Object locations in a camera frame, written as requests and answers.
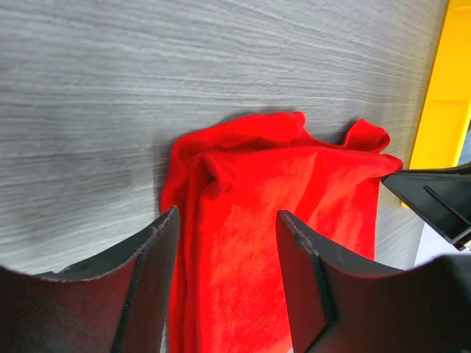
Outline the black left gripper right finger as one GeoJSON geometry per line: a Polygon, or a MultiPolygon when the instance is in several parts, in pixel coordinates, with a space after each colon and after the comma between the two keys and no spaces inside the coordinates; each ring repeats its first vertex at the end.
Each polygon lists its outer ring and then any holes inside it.
{"type": "Polygon", "coordinates": [[[468,352],[470,258],[407,271],[363,257],[292,213],[276,219],[295,352],[468,352]]]}

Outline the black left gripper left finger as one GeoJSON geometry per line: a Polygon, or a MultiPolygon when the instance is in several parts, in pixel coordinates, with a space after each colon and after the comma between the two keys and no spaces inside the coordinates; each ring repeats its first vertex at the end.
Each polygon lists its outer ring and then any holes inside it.
{"type": "Polygon", "coordinates": [[[172,207],[59,272],[1,269],[3,352],[158,352],[180,233],[172,207]]]}

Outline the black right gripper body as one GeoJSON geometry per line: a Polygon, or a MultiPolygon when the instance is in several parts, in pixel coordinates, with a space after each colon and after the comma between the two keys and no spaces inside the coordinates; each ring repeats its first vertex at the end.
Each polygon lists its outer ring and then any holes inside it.
{"type": "Polygon", "coordinates": [[[459,251],[470,249],[470,168],[402,170],[381,182],[459,251]]]}

